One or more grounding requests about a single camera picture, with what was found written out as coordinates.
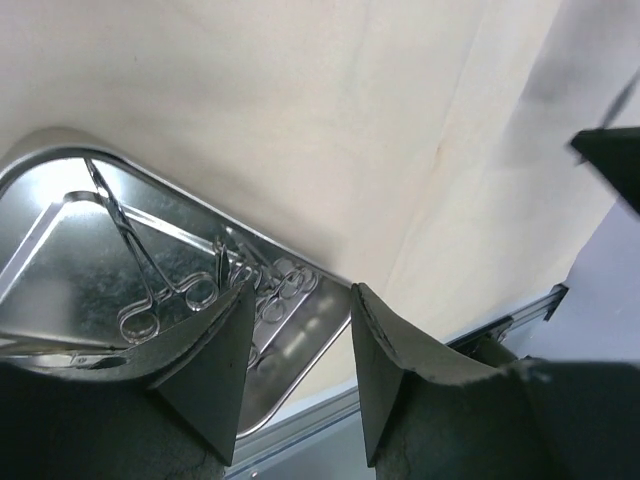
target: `metal tray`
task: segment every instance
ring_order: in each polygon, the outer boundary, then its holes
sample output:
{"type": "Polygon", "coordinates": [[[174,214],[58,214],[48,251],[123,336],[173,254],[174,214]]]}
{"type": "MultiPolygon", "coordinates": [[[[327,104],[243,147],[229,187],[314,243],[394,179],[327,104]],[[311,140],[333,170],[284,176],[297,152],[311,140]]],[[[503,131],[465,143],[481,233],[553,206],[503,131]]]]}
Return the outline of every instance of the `metal tray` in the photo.
{"type": "MultiPolygon", "coordinates": [[[[36,132],[0,161],[0,342],[129,345],[116,318],[145,290],[97,200],[86,157],[171,281],[196,271],[214,276],[221,243],[235,280],[252,275],[258,313],[239,437],[254,432],[348,324],[348,283],[83,132],[36,132]]],[[[166,303],[160,331],[193,313],[184,302],[166,303]]]]}

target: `beige backdrop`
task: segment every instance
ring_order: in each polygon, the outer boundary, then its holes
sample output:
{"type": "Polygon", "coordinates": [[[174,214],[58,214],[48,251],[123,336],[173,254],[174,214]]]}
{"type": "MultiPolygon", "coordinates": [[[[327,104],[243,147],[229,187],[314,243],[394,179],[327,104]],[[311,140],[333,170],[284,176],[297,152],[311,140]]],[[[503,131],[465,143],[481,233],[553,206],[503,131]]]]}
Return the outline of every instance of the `beige backdrop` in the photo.
{"type": "MultiPolygon", "coordinates": [[[[611,204],[563,144],[637,67],[638,2],[560,3],[5,0],[0,149],[86,130],[449,338],[611,204]]],[[[293,398],[353,374],[347,332],[293,398]]]]}

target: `stainless steel tray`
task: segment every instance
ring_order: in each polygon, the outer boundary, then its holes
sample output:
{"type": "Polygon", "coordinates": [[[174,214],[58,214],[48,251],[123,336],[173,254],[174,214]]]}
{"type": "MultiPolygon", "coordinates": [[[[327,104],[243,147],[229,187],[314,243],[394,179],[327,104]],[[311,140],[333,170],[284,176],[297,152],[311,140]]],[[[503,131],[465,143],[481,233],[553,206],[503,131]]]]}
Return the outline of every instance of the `stainless steel tray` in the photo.
{"type": "MultiPolygon", "coordinates": [[[[171,281],[197,271],[214,276],[220,242],[236,280],[252,275],[258,314],[239,436],[257,430],[348,324],[347,282],[83,132],[36,132],[0,162],[0,342],[129,345],[116,318],[145,290],[97,201],[86,157],[171,281]],[[278,285],[284,290],[274,295],[278,285]]],[[[161,331],[192,314],[184,302],[166,303],[161,331]]]]}

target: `table surface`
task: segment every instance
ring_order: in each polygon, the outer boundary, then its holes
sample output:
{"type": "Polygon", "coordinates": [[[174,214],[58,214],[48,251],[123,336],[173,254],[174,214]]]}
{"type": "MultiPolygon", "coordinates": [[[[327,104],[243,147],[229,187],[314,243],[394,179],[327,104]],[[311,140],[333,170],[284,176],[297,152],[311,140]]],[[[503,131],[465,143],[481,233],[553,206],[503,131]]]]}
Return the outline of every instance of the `table surface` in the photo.
{"type": "MultiPolygon", "coordinates": [[[[637,68],[638,20],[631,0],[8,0],[0,150],[88,131],[446,340],[562,281],[609,209],[565,144],[637,68]]],[[[291,400],[353,374],[347,331],[291,400]]]]}

